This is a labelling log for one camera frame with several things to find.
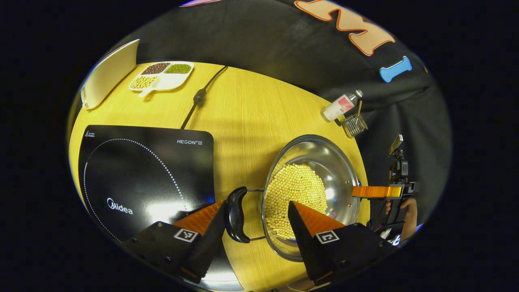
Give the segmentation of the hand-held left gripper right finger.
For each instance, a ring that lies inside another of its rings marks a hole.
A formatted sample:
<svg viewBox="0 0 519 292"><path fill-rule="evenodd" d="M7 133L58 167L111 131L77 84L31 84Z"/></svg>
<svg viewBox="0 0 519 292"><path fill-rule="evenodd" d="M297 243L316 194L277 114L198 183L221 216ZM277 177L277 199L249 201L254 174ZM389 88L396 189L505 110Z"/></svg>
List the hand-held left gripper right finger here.
<svg viewBox="0 0 519 292"><path fill-rule="evenodd" d="M288 218L307 275L317 286L356 277L396 251L363 224L345 225L296 201L289 202Z"/></svg>

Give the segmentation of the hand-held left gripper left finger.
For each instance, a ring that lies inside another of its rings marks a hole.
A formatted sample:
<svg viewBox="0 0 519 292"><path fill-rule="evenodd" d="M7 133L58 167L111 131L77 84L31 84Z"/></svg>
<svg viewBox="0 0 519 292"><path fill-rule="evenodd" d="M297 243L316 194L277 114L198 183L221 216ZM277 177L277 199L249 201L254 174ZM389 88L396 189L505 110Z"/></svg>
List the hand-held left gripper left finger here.
<svg viewBox="0 0 519 292"><path fill-rule="evenodd" d="M226 207L218 201L173 224L157 221L123 246L156 270L198 284L222 245Z"/></svg>

